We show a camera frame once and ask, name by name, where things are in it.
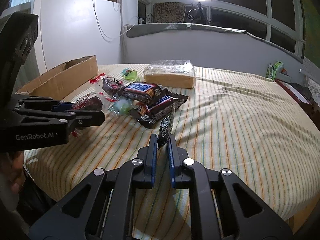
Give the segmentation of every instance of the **human hand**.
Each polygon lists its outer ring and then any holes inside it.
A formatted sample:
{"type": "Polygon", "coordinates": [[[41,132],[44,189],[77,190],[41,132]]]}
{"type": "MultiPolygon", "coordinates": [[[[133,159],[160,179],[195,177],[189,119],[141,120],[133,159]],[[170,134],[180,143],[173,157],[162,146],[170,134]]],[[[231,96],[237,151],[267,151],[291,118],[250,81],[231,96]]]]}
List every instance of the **human hand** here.
{"type": "Polygon", "coordinates": [[[8,179],[9,187],[14,194],[19,193],[26,180],[23,173],[23,162],[23,151],[0,154],[0,173],[8,179]]]}

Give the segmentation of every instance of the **black device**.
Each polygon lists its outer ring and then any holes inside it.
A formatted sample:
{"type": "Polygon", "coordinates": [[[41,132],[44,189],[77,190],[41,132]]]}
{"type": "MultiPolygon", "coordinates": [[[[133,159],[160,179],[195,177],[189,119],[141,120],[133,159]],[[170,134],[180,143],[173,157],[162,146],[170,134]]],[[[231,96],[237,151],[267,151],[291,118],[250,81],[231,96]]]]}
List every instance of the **black device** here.
{"type": "MultiPolygon", "coordinates": [[[[231,170],[206,169],[177,147],[173,135],[167,154],[172,187],[189,189],[192,240],[293,238],[290,227],[231,170]]],[[[33,224],[30,239],[137,240],[132,238],[135,190],[153,187],[156,157],[157,136],[152,134],[135,159],[115,170],[90,173],[33,224]]]]}
{"type": "Polygon", "coordinates": [[[141,148],[135,159],[115,170],[91,172],[33,224],[29,238],[134,240],[135,190],[153,187],[156,159],[157,136],[152,134],[149,146],[141,148]]]}
{"type": "Polygon", "coordinates": [[[198,2],[197,4],[197,9],[192,8],[191,10],[187,11],[187,23],[194,23],[194,24],[203,24],[203,25],[208,25],[208,20],[204,16],[203,13],[203,8],[201,5],[201,2],[198,2]]]}
{"type": "Polygon", "coordinates": [[[201,163],[189,158],[185,149],[177,147],[173,135],[167,144],[167,153],[172,187],[189,189],[192,240],[293,238],[288,224],[231,170],[213,171],[205,168],[201,163]]]}
{"type": "Polygon", "coordinates": [[[37,39],[38,16],[15,12],[0,33],[0,153],[68,142],[78,127],[98,126],[101,111],[70,110],[73,103],[12,94],[21,65],[37,39]]]}

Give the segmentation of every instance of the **bread loaf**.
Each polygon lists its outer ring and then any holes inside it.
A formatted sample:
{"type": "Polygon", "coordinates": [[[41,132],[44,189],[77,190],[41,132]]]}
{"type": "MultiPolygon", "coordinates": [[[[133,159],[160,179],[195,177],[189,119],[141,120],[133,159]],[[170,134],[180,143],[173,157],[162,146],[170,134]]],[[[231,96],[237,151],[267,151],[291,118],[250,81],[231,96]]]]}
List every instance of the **bread loaf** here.
{"type": "Polygon", "coordinates": [[[143,74],[145,82],[165,87],[194,88],[196,85],[196,70],[190,61],[154,61],[143,74]]]}
{"type": "Polygon", "coordinates": [[[165,87],[193,88],[195,77],[184,73],[154,73],[144,74],[144,80],[165,87]]]}

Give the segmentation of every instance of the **silver screw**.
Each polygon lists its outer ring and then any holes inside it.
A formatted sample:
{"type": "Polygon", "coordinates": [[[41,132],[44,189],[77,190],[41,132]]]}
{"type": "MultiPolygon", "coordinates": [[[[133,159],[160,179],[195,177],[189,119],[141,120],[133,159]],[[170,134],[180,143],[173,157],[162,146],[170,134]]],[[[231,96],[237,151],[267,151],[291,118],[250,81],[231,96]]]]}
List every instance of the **silver screw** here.
{"type": "Polygon", "coordinates": [[[186,159],[184,159],[184,164],[186,164],[186,165],[192,165],[192,164],[194,164],[195,163],[195,161],[193,160],[193,159],[191,159],[191,158],[186,158],[186,159]]]}
{"type": "Polygon", "coordinates": [[[232,174],[232,171],[229,169],[223,169],[221,173],[225,176],[230,176],[232,174]]]}
{"type": "Polygon", "coordinates": [[[101,168],[97,168],[93,171],[93,174],[96,175],[96,176],[100,176],[103,174],[103,169],[101,168]]]}
{"type": "Polygon", "coordinates": [[[142,160],[140,160],[140,159],[133,159],[132,160],[133,165],[140,165],[141,163],[142,163],[142,160]]]}

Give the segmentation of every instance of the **bed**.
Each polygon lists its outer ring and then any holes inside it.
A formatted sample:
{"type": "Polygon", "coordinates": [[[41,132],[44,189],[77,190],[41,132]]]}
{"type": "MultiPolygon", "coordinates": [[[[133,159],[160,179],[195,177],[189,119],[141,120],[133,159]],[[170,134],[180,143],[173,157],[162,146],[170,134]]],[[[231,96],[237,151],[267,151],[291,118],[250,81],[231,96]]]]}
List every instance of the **bed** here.
{"type": "MultiPolygon", "coordinates": [[[[146,66],[105,65],[99,72],[121,79],[124,68],[142,76],[146,66]]],[[[320,132],[277,83],[254,74],[198,67],[194,89],[169,90],[189,96],[175,114],[172,133],[191,158],[209,169],[230,168],[284,220],[315,205],[320,132]]],[[[86,83],[65,100],[75,101],[92,91],[86,83]]],[[[158,129],[159,123],[149,130],[130,116],[107,114],[103,125],[86,128],[82,137],[70,136],[66,145],[25,151],[25,167],[57,201],[95,168],[118,168],[134,158],[158,129]]],[[[133,236],[190,239],[188,202],[187,190],[170,186],[162,148],[155,187],[137,191],[133,236]]]]}

